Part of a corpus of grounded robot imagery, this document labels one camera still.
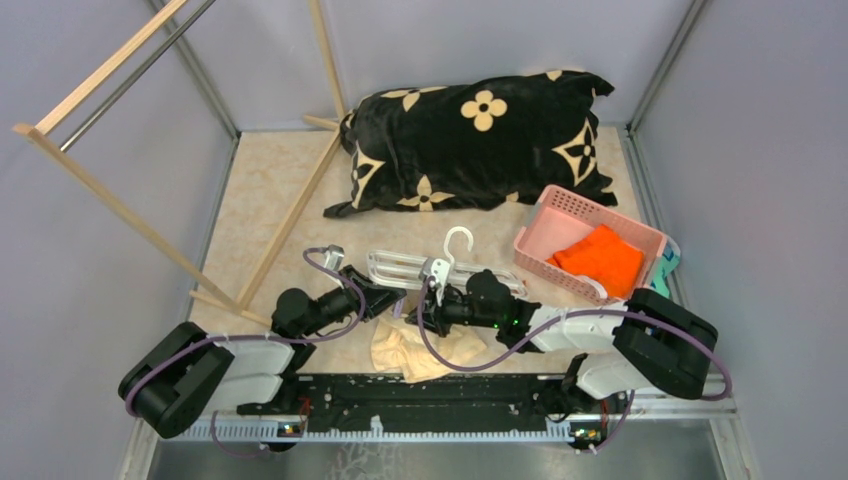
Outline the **white clip hanger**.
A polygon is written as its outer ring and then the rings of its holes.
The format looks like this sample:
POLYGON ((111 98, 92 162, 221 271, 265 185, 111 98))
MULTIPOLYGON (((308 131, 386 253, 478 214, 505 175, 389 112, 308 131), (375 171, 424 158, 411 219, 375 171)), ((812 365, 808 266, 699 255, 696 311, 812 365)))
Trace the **white clip hanger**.
MULTIPOLYGON (((528 290, 525 283, 513 272, 473 263, 457 262, 450 251, 451 241, 457 234, 466 240, 466 248, 471 252, 474 246, 472 232, 464 226, 455 226, 448 230, 443 240, 441 257, 451 263, 448 284, 465 293, 468 283, 474 274, 489 270, 495 279, 506 285, 510 293, 517 298, 526 299, 528 290)), ((371 250, 366 255, 368 277, 377 284, 406 290, 418 290, 422 284, 419 272, 427 257, 411 255, 388 250, 371 250)))

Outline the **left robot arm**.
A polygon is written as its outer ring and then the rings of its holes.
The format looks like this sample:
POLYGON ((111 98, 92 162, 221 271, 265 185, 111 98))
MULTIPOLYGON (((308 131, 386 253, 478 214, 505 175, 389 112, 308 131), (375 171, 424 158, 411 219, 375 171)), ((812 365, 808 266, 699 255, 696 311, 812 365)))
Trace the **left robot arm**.
POLYGON ((318 344, 342 335, 321 336, 320 330, 345 319, 371 320, 407 295, 352 266, 334 276, 337 287, 317 298, 299 288, 283 291, 267 333, 210 335, 193 322, 179 324, 121 380, 118 395, 127 412, 169 439, 204 415, 242 405, 292 411, 300 388, 285 372, 303 365, 318 344))

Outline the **cream boxer underwear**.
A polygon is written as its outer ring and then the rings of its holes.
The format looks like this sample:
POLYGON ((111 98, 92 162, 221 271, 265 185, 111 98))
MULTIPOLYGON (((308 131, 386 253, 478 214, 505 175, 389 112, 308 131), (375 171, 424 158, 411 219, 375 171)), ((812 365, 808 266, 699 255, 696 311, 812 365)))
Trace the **cream boxer underwear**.
MULTIPOLYGON (((425 331, 437 353, 448 362, 469 366, 470 361, 487 349, 472 329, 454 326, 447 337, 425 331)), ((434 380, 454 370, 439 362, 426 348, 418 327, 388 315, 378 318, 370 347, 377 372, 400 373, 407 383, 434 380)))

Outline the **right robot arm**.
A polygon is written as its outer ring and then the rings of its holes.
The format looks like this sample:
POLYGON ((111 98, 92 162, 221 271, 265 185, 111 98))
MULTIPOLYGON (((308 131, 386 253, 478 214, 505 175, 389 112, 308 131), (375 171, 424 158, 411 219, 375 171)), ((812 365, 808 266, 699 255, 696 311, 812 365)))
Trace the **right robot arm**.
POLYGON ((557 308, 514 296, 489 270, 464 289, 427 290, 407 323, 446 336, 452 326, 491 328, 509 355, 575 352, 563 398, 576 412, 601 399, 653 386, 673 397, 705 400, 718 331, 706 320, 649 288, 594 309, 557 308))

